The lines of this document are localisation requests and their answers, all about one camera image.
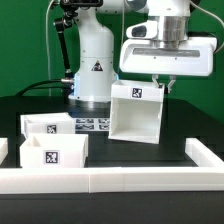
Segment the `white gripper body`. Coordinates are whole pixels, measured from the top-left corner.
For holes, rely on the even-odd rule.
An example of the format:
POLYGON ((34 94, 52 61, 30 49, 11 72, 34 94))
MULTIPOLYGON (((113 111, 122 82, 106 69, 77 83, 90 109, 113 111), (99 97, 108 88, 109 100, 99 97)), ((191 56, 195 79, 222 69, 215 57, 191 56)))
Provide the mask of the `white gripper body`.
POLYGON ((120 69, 127 73, 173 76, 209 76, 213 71, 215 37, 190 37, 177 49, 159 49, 149 40, 127 40, 120 54, 120 69))

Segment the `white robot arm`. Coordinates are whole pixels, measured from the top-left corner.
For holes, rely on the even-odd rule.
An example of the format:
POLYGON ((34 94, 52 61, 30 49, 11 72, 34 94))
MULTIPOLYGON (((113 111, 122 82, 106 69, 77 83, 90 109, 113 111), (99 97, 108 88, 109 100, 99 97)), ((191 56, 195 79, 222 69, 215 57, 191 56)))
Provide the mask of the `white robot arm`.
POLYGON ((101 25, 97 13, 136 11, 145 22, 126 30, 119 68, 127 73, 208 76, 213 70, 217 39, 188 34, 190 0, 105 0, 99 8, 83 6, 76 19, 80 38, 80 68, 74 74, 70 98, 85 103, 110 100, 114 36, 101 25))

